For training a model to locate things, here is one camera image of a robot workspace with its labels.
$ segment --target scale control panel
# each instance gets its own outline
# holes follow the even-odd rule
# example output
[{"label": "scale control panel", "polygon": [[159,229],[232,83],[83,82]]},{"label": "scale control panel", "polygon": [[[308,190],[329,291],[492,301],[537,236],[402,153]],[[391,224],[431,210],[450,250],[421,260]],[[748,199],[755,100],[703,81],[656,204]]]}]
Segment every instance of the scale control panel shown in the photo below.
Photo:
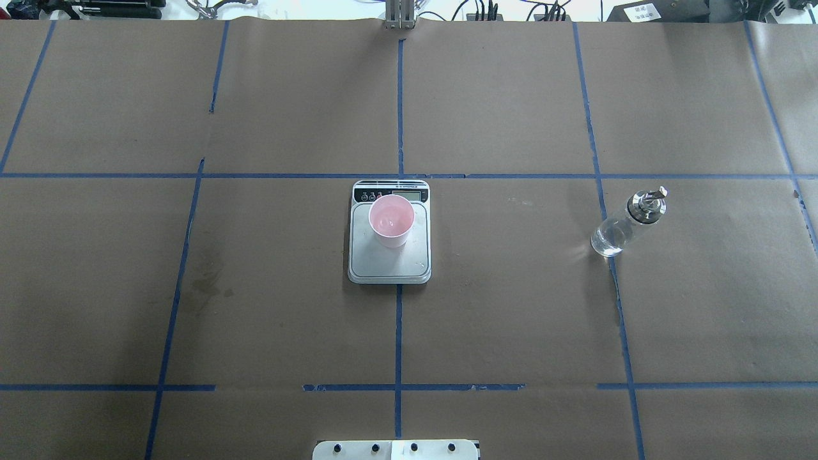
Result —
[{"label": "scale control panel", "polygon": [[384,195],[400,195],[409,201],[429,200],[429,185],[413,180],[358,181],[353,187],[353,203],[375,201]]}]

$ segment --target silver weighing plate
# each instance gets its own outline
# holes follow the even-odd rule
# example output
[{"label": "silver weighing plate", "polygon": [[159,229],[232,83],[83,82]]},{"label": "silver weighing plate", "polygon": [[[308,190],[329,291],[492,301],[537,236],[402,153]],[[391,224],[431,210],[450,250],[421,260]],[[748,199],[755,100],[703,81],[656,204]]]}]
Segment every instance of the silver weighing plate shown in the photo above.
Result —
[{"label": "silver weighing plate", "polygon": [[429,211],[412,202],[415,223],[406,244],[380,244],[369,224],[371,203],[353,205],[349,224],[349,279],[359,284],[423,284],[432,277]]}]

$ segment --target bottle spout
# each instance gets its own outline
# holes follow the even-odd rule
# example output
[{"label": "bottle spout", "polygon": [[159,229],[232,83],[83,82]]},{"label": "bottle spout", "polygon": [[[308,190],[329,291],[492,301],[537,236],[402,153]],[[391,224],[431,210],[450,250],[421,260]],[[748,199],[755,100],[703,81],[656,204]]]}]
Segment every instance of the bottle spout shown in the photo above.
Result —
[{"label": "bottle spout", "polygon": [[670,192],[664,186],[660,186],[658,190],[653,191],[653,192],[648,192],[642,198],[642,200],[644,200],[644,201],[662,200],[663,198],[667,198],[667,195],[669,195],[669,194],[670,194]]}]

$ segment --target metal bracket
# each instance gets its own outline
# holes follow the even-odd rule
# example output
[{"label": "metal bracket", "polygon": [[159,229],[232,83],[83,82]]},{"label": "metal bracket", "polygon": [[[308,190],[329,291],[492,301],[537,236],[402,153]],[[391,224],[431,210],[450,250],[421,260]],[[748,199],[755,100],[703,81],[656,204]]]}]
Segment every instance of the metal bracket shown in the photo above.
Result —
[{"label": "metal bracket", "polygon": [[386,0],[386,29],[415,28],[415,0]]}]

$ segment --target scale platform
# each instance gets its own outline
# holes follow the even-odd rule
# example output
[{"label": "scale platform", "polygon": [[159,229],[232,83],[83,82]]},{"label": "scale platform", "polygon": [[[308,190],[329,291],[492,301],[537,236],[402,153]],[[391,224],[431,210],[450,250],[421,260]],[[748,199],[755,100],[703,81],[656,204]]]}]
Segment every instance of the scale platform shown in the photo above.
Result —
[{"label": "scale platform", "polygon": [[[415,223],[406,244],[381,245],[369,224],[369,209],[379,196],[406,197],[415,209]],[[367,180],[353,187],[349,216],[348,275],[358,284],[423,284],[432,277],[429,185],[423,181]]]}]

